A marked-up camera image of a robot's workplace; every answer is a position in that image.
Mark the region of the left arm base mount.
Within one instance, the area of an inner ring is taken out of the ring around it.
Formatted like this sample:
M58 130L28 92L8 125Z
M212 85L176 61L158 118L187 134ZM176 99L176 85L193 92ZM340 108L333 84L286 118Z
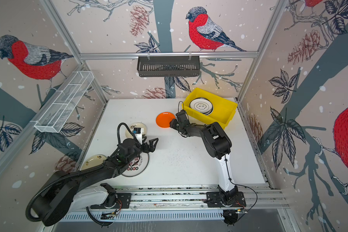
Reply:
M106 199L100 204L91 205L91 209L128 209L131 203L131 193L117 193L116 189L107 183L100 184L102 190L107 192Z

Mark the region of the orange plastic plate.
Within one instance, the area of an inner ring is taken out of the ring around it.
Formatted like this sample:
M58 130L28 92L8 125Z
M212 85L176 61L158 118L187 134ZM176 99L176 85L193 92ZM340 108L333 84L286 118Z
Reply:
M156 117L156 124L161 128L170 128L170 123L176 116L170 112L162 112Z

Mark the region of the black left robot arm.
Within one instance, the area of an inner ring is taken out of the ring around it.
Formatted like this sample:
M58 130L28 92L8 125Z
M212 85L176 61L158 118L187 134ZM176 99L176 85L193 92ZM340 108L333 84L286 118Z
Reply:
M129 164L142 153L154 152L158 138L139 142L135 135L122 141L102 164L82 171L55 172L31 198L26 210L27 220L41 221L45 226L59 222L71 209L74 197L87 187L123 174Z

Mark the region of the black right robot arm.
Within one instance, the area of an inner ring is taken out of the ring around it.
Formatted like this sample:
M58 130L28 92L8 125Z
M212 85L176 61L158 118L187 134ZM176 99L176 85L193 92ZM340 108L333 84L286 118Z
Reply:
M170 127L183 137L200 137L203 140L208 154L218 162L220 200L226 206L231 205L231 199L237 195L238 188L232 183L232 171L230 170L232 142L224 129L218 122L204 125L191 123L184 109L176 113L175 119L170 122Z

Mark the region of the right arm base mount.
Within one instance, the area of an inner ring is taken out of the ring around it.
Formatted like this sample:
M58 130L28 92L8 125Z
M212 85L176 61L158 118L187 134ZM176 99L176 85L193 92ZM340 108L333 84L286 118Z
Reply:
M231 187L231 190L224 191L220 186L217 187L218 192L207 192L204 201L208 207L246 207L246 201L243 192L238 190L237 186Z

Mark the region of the white plate green cloud outline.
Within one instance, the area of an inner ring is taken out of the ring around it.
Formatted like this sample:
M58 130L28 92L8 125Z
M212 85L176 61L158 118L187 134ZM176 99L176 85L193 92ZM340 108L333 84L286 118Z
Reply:
M214 110L213 104L206 98L196 98L192 100L189 107L204 115L210 115Z

